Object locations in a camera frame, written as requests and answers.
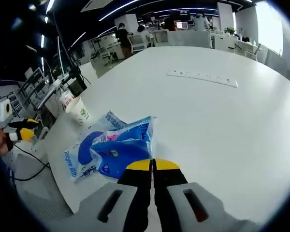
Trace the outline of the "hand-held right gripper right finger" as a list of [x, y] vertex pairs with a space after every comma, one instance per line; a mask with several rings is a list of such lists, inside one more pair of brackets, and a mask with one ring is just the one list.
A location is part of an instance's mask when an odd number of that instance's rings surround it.
[[153, 160], [155, 205], [164, 232], [231, 232], [235, 218], [221, 200], [195, 182], [189, 183], [178, 165]]

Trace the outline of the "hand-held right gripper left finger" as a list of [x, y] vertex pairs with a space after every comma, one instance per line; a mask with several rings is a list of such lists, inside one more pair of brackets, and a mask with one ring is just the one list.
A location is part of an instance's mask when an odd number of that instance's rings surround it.
[[107, 183], [81, 201], [81, 232], [143, 232], [148, 226], [152, 160], [128, 165], [116, 183]]

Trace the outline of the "person's left hand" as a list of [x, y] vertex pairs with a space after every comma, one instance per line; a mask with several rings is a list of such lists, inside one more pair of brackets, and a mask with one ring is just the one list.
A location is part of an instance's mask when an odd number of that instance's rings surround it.
[[3, 157], [6, 153], [13, 149], [13, 142], [8, 133], [0, 129], [0, 156]]

